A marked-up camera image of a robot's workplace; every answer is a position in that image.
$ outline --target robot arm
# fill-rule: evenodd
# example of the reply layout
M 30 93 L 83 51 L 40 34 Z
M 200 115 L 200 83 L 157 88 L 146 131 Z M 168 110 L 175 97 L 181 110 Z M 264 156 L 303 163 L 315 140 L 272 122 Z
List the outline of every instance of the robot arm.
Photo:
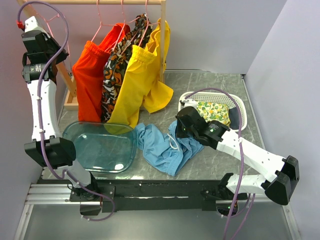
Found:
M 204 146 L 241 159 L 239 141 L 242 142 L 244 163 L 260 175 L 244 175 L 239 193 L 265 194 L 275 203 L 287 205 L 299 181 L 298 160 L 283 158 L 240 138 L 238 134 L 218 122 L 206 122 L 192 106 L 184 106 L 176 116 L 178 138 L 193 137 Z M 235 193 L 239 175 L 228 174 L 226 188 Z
M 41 111 L 38 111 L 38 83 L 41 72 L 48 60 L 60 49 L 59 44 L 43 28 L 41 28 L 34 16 L 25 21 L 24 33 L 21 35 L 27 52 L 23 55 L 22 76 L 27 83 L 31 96 L 33 113 L 32 142 L 24 145 L 25 152 L 40 166 L 46 167 L 41 150 L 41 134 L 44 132 L 44 143 L 46 156 L 53 169 L 67 170 L 84 187 L 97 191 L 98 187 L 93 175 L 85 170 L 76 160 L 76 149 L 72 141 L 62 138 L 58 128 L 56 113 L 56 89 L 57 89 L 57 67 L 56 64 L 64 61 L 68 53 L 63 50 L 46 70 L 41 85 Z M 39 127 L 39 117 L 42 116 L 43 129 Z M 86 199 L 96 198 L 84 191 L 77 182 L 65 175 L 73 185 L 77 195 L 84 195 Z

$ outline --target garment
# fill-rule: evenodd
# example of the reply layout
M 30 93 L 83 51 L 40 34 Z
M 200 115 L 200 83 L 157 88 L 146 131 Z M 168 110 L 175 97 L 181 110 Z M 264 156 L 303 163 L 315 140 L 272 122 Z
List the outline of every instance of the garment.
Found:
M 79 121 L 100 122 L 104 65 L 110 56 L 105 50 L 117 40 L 122 27 L 123 23 L 117 23 L 99 45 L 87 41 L 80 58 L 72 67 L 76 82 Z M 129 31 L 130 27 L 124 26 L 120 40 Z
M 230 128 L 233 130 L 239 129 L 239 113 L 236 107 L 229 109 Z
M 133 45 L 138 45 L 140 43 L 144 31 L 146 31 L 146 33 L 140 46 L 144 48 L 149 41 L 152 25 L 148 26 L 146 29 L 146 16 L 145 13 L 137 16 L 138 19 L 135 21 L 134 29 L 131 32 L 128 32 L 122 41 L 117 44 L 114 51 L 110 53 L 110 57 L 104 66 L 101 122 L 107 122 L 115 108 L 128 63 L 133 54 Z
M 229 107 L 227 104 L 198 101 L 196 110 L 206 122 L 217 120 L 224 125 L 230 125 Z
M 154 125 L 143 123 L 135 127 L 137 146 L 143 151 L 143 157 L 161 172 L 175 176 L 185 163 L 200 152 L 204 146 L 194 138 L 176 138 L 177 121 L 169 126 L 169 133 L 162 133 Z
M 151 33 L 150 41 L 142 47 L 133 46 L 132 57 L 125 72 L 113 113 L 108 123 L 130 125 L 134 128 L 143 106 L 153 113 L 164 108 L 171 100 L 173 90 L 158 81 L 160 72 L 160 26 Z M 165 23 L 164 58 L 170 44 L 170 28 Z

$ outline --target transparent lid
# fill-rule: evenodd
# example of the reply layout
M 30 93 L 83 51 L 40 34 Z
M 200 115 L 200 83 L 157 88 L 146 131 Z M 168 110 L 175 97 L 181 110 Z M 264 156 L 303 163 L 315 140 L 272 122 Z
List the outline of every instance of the transparent lid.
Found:
M 91 172 L 121 173 L 136 155 L 137 135 L 127 125 L 77 121 L 62 136 L 74 143 L 76 159 Z

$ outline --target light blue cloth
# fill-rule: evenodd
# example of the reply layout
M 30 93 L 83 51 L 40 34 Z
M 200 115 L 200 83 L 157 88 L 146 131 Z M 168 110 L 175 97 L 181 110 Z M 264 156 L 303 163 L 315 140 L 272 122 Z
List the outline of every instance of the light blue cloth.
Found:
M 171 176 L 175 176 L 189 159 L 204 148 L 193 138 L 176 138 L 176 127 L 177 121 L 171 123 L 169 134 L 177 142 L 179 150 L 170 146 L 169 141 L 174 148 L 177 147 L 167 133 L 160 132 L 154 124 L 145 126 L 140 123 L 134 129 L 138 136 L 137 146 L 143 151 L 145 160 Z

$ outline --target clothes hanger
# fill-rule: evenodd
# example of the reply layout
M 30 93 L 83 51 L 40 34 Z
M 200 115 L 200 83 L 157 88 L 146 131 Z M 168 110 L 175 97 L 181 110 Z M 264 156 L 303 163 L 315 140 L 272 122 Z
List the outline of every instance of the clothes hanger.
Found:
M 51 36 L 54 38 L 55 36 L 54 36 L 54 34 L 53 34 L 52 30 L 51 30 L 49 22 L 51 22 L 55 18 L 60 18 L 59 13 L 57 15 L 53 16 L 52 18 L 50 18 L 49 20 L 47 20 L 44 16 L 42 16 L 38 12 L 36 14 L 45 22 L 45 24 L 46 24 Z M 70 70 L 68 70 L 68 69 L 66 69 L 66 70 L 67 70 L 67 72 L 69 74 L 71 74 L 72 73 L 72 61 L 71 61 L 71 52 L 70 52 L 70 47 L 69 47 L 69 41 L 66 42 L 66 48 L 67 48 L 67 52 L 69 53 L 68 59 L 69 59 L 69 65 L 70 65 Z
M 159 22 L 150 23 L 149 18 L 148 18 L 148 7 L 147 7 L 148 1 L 149 1 L 149 0 L 145 0 L 145 16 L 146 16 L 146 21 L 147 21 L 147 22 L 146 22 L 145 31 L 144 31 L 144 33 L 143 33 L 143 35 L 142 35 L 142 37 L 141 37 L 141 40 L 140 40 L 140 42 L 139 42 L 139 45 L 138 45 L 139 47 L 140 47 L 140 45 L 141 45 L 141 43 L 142 43 L 142 41 L 143 41 L 143 39 L 144 39 L 144 37 L 145 37 L 145 35 L 146 35 L 146 32 L 147 32 L 148 27 L 149 27 L 150 25 L 160 24 Z M 136 21 L 136 20 L 139 19 L 139 18 L 140 18 L 140 17 L 137 17 L 137 18 L 135 18 L 134 20 L 129 21 L 129 23 L 132 23 L 132 22 Z M 130 42 L 132 42 L 132 41 L 134 40 L 134 38 L 136 37 L 137 33 L 138 33 L 138 32 L 135 33 L 135 35 L 132 37 L 132 39 L 131 39 Z M 125 49 L 122 51 L 121 55 L 125 52 L 125 50 L 127 49 L 127 47 L 129 47 L 129 46 L 126 46 L 126 47 L 125 47 Z
M 111 25 L 111 24 L 104 24 L 102 22 L 101 13 L 100 13 L 100 9 L 99 9 L 99 0 L 96 0 L 96 7 L 98 9 L 98 16 L 99 16 L 99 19 L 100 19 L 100 26 L 99 26 L 98 30 L 96 31 L 95 35 L 93 36 L 91 42 L 93 42 L 95 40 L 95 38 L 96 38 L 96 36 L 97 36 L 98 32 L 100 31 L 102 26 L 105 26 L 105 27 L 107 27 L 107 26 L 111 26 L 111 27 L 115 26 L 115 25 Z
M 122 33 L 122 31 L 124 30 L 124 28 L 125 28 L 125 26 L 126 26 L 126 15 L 125 15 L 125 9 L 124 9 L 124 0 L 121 0 L 121 9 L 122 9 L 122 15 L 123 15 L 123 26 L 122 26 L 122 29 L 121 29 L 121 31 L 120 31 L 120 33 L 119 33 L 118 38 L 116 39 L 116 41 L 115 41 L 115 43 L 114 43 L 114 46 L 113 46 L 113 48 L 112 48 L 112 51 L 115 51 L 115 48 L 116 48 L 116 46 L 117 46 L 117 44 L 118 44 L 118 41 L 119 41 L 120 36 L 121 36 L 121 33 Z

